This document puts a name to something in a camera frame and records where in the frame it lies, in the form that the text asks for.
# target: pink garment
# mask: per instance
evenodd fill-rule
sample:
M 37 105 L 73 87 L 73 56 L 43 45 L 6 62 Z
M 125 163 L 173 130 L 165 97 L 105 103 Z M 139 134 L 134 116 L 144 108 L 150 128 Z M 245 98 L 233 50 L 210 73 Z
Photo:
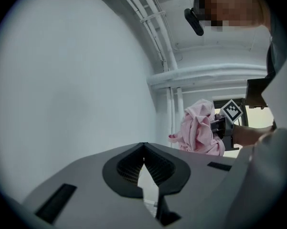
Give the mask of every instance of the pink garment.
M 225 146 L 217 134 L 213 134 L 210 122 L 214 121 L 213 103 L 201 99 L 185 109 L 181 130 L 169 135 L 171 143 L 179 143 L 184 151 L 223 156 Z

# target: gray sleeve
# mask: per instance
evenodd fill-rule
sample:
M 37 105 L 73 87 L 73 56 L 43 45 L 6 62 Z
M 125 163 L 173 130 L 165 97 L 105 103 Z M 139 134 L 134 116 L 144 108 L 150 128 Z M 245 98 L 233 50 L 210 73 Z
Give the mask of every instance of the gray sleeve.
M 271 55 L 276 73 L 287 58 L 287 34 L 278 17 L 271 11 Z

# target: black rectangular slot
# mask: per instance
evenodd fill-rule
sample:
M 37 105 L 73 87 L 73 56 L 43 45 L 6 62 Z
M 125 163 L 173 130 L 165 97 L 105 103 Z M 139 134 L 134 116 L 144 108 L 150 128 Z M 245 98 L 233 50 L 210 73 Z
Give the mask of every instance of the black rectangular slot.
M 224 171 L 230 171 L 232 166 L 229 165 L 224 165 L 216 162 L 210 162 L 207 166 L 219 169 L 219 170 L 224 170 Z
M 45 204 L 35 213 L 36 216 L 52 224 L 59 213 L 63 210 L 76 186 L 62 184 L 59 189 L 45 202 Z

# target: pink cloth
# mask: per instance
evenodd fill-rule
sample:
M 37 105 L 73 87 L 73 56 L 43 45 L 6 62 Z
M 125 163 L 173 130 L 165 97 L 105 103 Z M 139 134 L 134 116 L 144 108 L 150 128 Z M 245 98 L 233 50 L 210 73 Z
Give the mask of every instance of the pink cloth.
M 201 99 L 185 109 L 181 130 L 169 135 L 171 143 L 179 143 L 184 151 L 223 156 L 225 146 L 217 134 L 213 134 L 210 122 L 214 121 L 213 103 Z

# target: gray surface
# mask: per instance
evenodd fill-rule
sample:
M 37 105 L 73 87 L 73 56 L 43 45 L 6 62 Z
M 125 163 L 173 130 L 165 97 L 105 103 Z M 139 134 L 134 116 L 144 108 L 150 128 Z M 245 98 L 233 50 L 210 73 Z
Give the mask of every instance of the gray surface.
M 38 186 L 25 199 L 23 205 L 31 212 L 35 212 L 61 184 L 67 183 L 77 186 L 77 190 L 54 223 L 56 227 L 63 229 L 162 228 L 151 216 L 142 199 L 119 196 L 107 186 L 102 177 L 102 168 L 107 160 L 135 145 L 119 147 L 73 162 Z M 191 168 L 190 179 L 182 191 L 179 194 L 165 197 L 169 209 L 182 217 L 167 227 L 192 228 L 193 225 L 200 225 L 200 221 L 208 218 L 207 216 L 214 217 L 214 222 L 224 219 L 246 171 L 247 163 L 242 160 L 248 161 L 251 149 L 241 150 L 240 158 L 233 159 L 190 153 L 157 144 L 152 145 L 184 160 Z M 226 165 L 236 163 L 236 165 L 230 172 L 226 172 L 208 167 L 207 164 L 211 161 Z M 239 177 L 236 179 L 238 182 L 230 184 L 226 181 L 228 177 L 230 179 Z M 214 203 L 217 207 L 216 214 L 213 211 Z M 206 226 L 214 226 L 206 221 L 204 223 L 207 223 Z

